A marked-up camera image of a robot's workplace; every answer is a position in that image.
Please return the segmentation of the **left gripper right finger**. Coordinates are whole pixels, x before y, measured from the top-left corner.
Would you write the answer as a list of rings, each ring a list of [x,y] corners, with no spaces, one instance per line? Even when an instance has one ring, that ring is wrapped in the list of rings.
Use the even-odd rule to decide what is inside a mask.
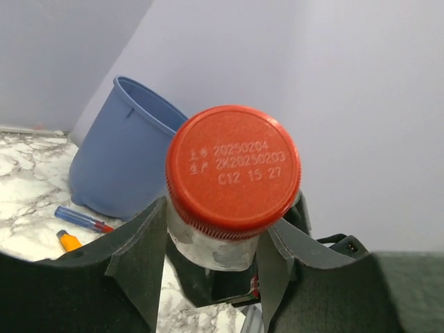
[[[267,332],[442,332],[443,254],[359,259],[280,221],[259,238]]]

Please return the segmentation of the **blue handled screwdriver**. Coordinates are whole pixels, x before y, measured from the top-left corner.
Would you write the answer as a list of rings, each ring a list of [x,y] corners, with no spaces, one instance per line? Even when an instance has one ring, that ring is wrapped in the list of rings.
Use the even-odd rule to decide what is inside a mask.
[[[94,219],[88,215],[76,212],[67,207],[59,206],[55,210],[55,216],[63,221],[72,223],[74,225],[93,230],[100,233],[109,233],[114,228],[106,225],[104,222]]]

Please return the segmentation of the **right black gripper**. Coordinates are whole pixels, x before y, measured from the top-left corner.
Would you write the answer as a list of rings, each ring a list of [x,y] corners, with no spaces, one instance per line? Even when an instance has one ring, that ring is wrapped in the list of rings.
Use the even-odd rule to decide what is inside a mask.
[[[300,192],[294,205],[283,216],[283,219],[311,236],[311,223],[309,222],[306,201],[302,192]],[[368,253],[366,247],[352,235],[334,234],[316,239],[316,241],[353,259],[359,259]],[[195,307],[206,307],[222,302],[240,307],[258,303],[261,300],[255,256],[252,264],[245,271],[212,271],[185,258],[177,250],[171,235],[169,235],[166,257],[176,271],[176,277],[185,298]]]

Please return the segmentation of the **clear bottle red cap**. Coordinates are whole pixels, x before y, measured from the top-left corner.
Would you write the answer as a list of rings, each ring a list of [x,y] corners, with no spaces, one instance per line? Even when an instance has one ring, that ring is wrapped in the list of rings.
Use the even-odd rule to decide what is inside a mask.
[[[188,119],[165,163],[166,221],[179,253],[213,271],[245,271],[261,233],[295,203],[298,149],[274,118],[222,105]]]

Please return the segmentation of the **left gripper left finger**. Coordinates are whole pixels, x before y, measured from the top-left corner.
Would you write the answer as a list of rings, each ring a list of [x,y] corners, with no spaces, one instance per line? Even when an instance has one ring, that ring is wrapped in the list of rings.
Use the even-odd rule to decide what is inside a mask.
[[[166,200],[57,259],[1,255],[2,332],[154,332]]]

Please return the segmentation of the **orange utility knife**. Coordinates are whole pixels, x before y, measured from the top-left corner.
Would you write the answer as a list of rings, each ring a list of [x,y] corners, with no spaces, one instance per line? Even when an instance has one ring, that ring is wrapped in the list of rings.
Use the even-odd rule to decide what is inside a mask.
[[[69,234],[66,230],[60,230],[56,233],[56,236],[60,242],[60,245],[67,253],[82,247],[81,242],[79,242],[75,236]]]

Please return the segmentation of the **blue plastic bin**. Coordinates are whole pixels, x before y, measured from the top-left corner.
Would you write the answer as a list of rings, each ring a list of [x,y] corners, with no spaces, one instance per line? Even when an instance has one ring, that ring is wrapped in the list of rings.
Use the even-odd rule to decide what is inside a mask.
[[[121,221],[165,188],[166,154],[187,117],[137,81],[117,76],[69,170],[71,201]]]

